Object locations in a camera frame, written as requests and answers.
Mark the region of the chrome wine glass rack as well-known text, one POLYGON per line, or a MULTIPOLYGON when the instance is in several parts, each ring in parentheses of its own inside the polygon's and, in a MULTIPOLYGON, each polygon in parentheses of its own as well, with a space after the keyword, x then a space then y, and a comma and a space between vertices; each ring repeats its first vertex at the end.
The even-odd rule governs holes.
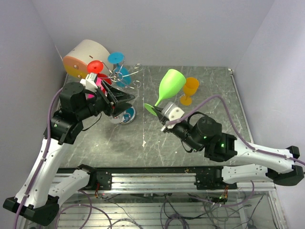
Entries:
MULTIPOLYGON (((114 87, 116 89, 123 89, 123 88, 130 88, 134 89, 136 84, 138 83, 137 87, 140 86, 139 81, 134 81, 134 86, 131 86, 132 83, 132 76, 137 74, 143 69, 143 66, 139 63, 135 64, 133 66, 133 72, 129 72, 124 67, 125 57, 122 53, 116 52, 112 53, 108 57, 108 62, 114 65, 114 69, 110 70, 110 74, 108 76, 108 79, 112 83, 114 83, 114 87)), ((133 106, 123 111, 120 115, 111 118, 111 122, 113 124, 117 125, 128 125, 131 124, 136 117, 136 110, 133 106)))

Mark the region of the green wine glass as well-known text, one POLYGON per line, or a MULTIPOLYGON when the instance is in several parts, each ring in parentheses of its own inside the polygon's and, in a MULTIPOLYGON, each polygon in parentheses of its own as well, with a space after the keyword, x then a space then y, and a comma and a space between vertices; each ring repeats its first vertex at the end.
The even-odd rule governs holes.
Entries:
POLYGON ((154 106, 145 103, 145 109, 152 115, 157 116, 155 107, 157 107, 161 101, 176 96, 185 84, 186 78, 182 73, 175 69, 169 69, 160 82, 157 102, 154 106))

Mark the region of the orange wine glass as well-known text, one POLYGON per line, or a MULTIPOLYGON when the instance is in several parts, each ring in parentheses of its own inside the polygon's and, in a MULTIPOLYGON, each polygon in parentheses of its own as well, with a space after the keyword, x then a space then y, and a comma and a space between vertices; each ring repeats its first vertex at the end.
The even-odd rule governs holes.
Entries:
POLYGON ((194 77, 186 78, 186 83, 183 87, 184 95, 180 98, 180 103, 189 106, 192 103, 192 96, 196 93, 200 83, 194 77))

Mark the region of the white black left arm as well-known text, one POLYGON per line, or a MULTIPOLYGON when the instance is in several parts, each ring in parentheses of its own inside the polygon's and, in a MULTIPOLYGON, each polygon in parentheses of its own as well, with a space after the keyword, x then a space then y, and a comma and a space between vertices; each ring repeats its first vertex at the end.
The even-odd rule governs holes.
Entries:
POLYGON ((20 191, 5 199, 3 207, 41 226, 56 218, 60 206, 76 191, 93 189, 97 185, 96 169, 78 166, 72 175, 51 186, 69 145, 73 145, 83 130, 83 120, 105 114, 116 117, 132 105, 135 96, 103 82, 98 87, 93 80, 65 84, 55 95, 61 107, 48 113, 39 155, 20 191))

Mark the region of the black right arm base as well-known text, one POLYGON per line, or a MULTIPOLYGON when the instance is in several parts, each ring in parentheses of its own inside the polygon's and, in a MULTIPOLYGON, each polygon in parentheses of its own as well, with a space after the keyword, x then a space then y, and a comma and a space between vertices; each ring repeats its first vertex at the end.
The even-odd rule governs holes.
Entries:
POLYGON ((229 189, 237 189, 237 184, 228 184, 224 182, 222 176, 223 166, 215 167, 194 167, 195 182, 197 190, 220 190, 228 186, 229 189))

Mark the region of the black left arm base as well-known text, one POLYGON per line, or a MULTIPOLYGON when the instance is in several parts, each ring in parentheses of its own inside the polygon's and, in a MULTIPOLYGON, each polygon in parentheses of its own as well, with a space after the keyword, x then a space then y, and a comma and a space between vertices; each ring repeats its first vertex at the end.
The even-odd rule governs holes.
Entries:
POLYGON ((111 190, 112 175, 105 170, 97 170, 90 174, 88 190, 111 190))

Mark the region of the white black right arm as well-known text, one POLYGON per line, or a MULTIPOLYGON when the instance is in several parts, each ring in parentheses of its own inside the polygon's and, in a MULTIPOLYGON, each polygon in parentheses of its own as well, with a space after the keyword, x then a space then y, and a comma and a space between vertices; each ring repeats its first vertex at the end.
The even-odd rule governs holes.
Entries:
POLYGON ((194 112, 200 118, 191 125, 190 118, 169 125, 169 121, 181 118, 184 111, 174 103, 166 108, 153 106, 162 132, 178 137, 188 153, 203 151, 204 157, 214 162, 241 162, 240 166, 224 166, 211 175, 210 183, 216 188, 225 184, 247 181, 267 181, 280 186, 295 186, 305 177, 303 168, 294 163, 299 158, 299 149, 290 146, 274 149, 243 142, 241 138, 222 132, 222 125, 202 112, 194 112))

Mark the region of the blue wine glass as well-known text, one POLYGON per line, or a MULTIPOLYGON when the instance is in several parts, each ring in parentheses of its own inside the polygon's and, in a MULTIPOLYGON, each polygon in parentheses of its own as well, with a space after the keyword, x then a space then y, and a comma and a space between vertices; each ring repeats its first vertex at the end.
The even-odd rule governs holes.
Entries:
POLYGON ((131 77, 128 70, 123 67, 125 57, 121 52, 113 52, 108 56, 108 62, 115 66, 110 74, 110 79, 116 83, 118 87, 126 88, 131 83, 131 77))

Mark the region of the pink wine glass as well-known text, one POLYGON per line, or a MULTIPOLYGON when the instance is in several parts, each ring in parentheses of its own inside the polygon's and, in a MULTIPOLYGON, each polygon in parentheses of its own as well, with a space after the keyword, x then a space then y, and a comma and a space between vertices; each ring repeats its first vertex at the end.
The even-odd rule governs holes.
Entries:
POLYGON ((97 77, 95 79, 96 81, 92 80, 92 79, 85 79, 85 88, 86 90, 92 92, 92 93, 96 93, 97 89, 100 88, 101 91, 104 94, 107 94, 105 88, 102 86, 102 78, 101 77, 97 77))

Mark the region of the red wine glass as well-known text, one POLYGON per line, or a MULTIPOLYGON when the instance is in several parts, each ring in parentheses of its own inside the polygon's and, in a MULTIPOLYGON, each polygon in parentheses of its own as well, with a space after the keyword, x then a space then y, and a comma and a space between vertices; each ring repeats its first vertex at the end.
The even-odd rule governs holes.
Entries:
POLYGON ((101 79, 102 81, 107 82, 109 85, 112 84, 112 80, 110 79, 110 71, 107 68, 107 66, 99 60, 91 61, 87 65, 87 72, 88 73, 95 73, 97 74, 97 77, 101 79))

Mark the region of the white round container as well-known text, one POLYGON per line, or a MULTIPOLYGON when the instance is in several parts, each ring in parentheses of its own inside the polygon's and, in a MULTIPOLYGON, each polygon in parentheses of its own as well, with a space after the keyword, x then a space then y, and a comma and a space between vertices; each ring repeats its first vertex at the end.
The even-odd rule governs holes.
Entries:
POLYGON ((114 65, 108 61, 109 55, 110 52, 104 46, 85 39, 64 56, 63 66, 68 75, 84 79, 88 74, 87 65, 92 61, 102 61, 105 66, 101 72, 101 78, 104 78, 110 75, 109 70, 114 70, 114 65))

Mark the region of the aluminium rail frame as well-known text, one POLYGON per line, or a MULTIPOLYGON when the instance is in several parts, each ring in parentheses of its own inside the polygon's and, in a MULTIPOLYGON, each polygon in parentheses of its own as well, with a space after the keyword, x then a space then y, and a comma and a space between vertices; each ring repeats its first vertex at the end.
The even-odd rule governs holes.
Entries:
MULTIPOLYGON (((176 124, 181 121, 190 118, 191 125, 195 125, 199 120, 199 115, 194 115, 194 112, 201 112, 200 107, 195 107, 191 112, 184 113, 183 117, 169 121, 168 124, 176 124)), ((234 136, 241 138, 243 142, 246 142, 239 133, 235 133, 234 136)), ((173 192, 177 189, 186 189, 189 186, 183 182, 183 179, 189 174, 193 173, 192 169, 194 167, 189 167, 183 169, 181 167, 136 167, 136 168, 120 168, 120 169, 96 169, 97 170, 105 170, 111 173, 112 175, 112 188, 110 191, 114 191, 114 178, 122 177, 123 178, 123 187, 124 191, 157 191, 157 190, 165 190, 169 189, 170 192, 173 192)), ((191 189, 196 189, 194 185, 195 182, 195 173, 193 178, 193 184, 190 185, 191 189)))

